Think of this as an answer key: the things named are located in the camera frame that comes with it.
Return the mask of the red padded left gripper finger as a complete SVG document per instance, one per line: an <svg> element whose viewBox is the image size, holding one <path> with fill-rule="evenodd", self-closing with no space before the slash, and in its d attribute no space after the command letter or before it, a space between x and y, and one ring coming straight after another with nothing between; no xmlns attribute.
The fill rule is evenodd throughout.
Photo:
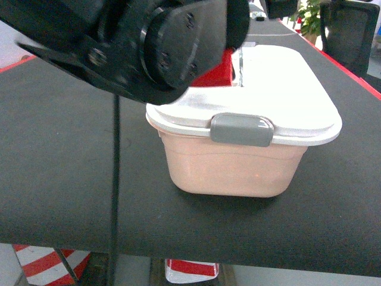
<svg viewBox="0 0 381 286"><path fill-rule="evenodd" d="M219 87L232 86L233 82L233 63L232 49L226 49L221 58L221 63L206 72L202 76L196 78L191 87Z"/></svg>

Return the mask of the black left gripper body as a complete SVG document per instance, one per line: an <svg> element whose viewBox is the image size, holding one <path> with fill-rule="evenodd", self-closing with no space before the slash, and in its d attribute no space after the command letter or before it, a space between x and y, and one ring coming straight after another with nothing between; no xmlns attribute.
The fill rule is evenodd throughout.
<svg viewBox="0 0 381 286"><path fill-rule="evenodd" d="M150 104L177 100L239 48L246 1L18 1L19 46L90 85Z"/></svg>

